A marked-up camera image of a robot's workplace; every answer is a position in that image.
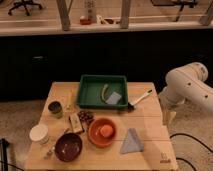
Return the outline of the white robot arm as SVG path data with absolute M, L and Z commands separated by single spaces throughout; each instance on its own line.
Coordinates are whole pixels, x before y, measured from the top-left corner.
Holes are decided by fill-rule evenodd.
M 166 87 L 159 93 L 161 104 L 170 109 L 190 100 L 213 114 L 213 88 L 205 84 L 207 78 L 208 70 L 200 62 L 170 70 L 165 77 Z

